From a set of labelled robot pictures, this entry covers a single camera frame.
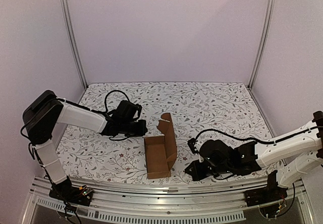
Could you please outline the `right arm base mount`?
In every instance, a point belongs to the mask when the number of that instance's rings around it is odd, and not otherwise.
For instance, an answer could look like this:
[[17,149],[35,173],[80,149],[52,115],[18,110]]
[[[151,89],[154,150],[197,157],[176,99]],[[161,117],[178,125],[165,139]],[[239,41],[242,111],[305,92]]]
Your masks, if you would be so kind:
[[287,197],[287,188],[268,186],[244,192],[244,199],[248,207],[278,201]]

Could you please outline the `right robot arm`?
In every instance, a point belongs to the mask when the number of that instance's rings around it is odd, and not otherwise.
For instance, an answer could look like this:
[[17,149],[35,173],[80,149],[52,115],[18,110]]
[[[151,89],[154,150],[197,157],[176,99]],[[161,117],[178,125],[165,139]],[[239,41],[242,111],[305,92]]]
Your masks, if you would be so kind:
[[188,141],[198,160],[191,162],[184,172],[193,181],[225,173],[245,176],[266,169],[271,164],[294,156],[288,165],[268,175],[271,183],[261,191],[266,202],[279,196],[281,189],[290,187],[296,180],[322,164],[322,112],[316,111],[313,119],[302,127],[268,140],[242,138],[242,145],[233,148],[221,140],[199,143],[194,137]]

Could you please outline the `brown cardboard box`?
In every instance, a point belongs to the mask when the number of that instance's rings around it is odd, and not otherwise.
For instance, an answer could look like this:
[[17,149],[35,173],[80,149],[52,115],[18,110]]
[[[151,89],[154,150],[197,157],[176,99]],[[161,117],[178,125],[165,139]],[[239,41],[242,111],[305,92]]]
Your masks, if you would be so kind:
[[144,138],[145,160],[148,179],[171,176],[171,169],[177,159],[177,144],[170,113],[161,115],[157,129],[161,136]]

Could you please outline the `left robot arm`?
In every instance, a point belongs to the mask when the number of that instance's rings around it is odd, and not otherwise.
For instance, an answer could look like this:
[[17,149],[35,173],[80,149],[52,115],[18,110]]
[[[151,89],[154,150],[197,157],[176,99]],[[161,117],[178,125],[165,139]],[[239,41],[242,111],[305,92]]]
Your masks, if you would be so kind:
[[116,141],[118,135],[124,139],[142,137],[147,133],[146,120],[141,119],[142,107],[130,99],[120,101],[116,109],[95,110],[78,103],[59,98],[52,90],[41,93],[23,112],[20,134],[28,139],[29,151],[44,169],[49,180],[56,184],[55,192],[65,201],[75,197],[75,190],[67,184],[57,154],[61,135],[67,126],[91,130]]

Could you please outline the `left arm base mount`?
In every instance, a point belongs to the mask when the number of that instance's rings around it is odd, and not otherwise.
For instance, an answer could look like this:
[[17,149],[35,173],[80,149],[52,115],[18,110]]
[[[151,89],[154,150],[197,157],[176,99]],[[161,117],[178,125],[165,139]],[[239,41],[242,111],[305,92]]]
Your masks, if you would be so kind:
[[90,206],[93,194],[94,190],[88,196],[79,195],[79,187],[60,183],[52,185],[49,197],[77,205]]

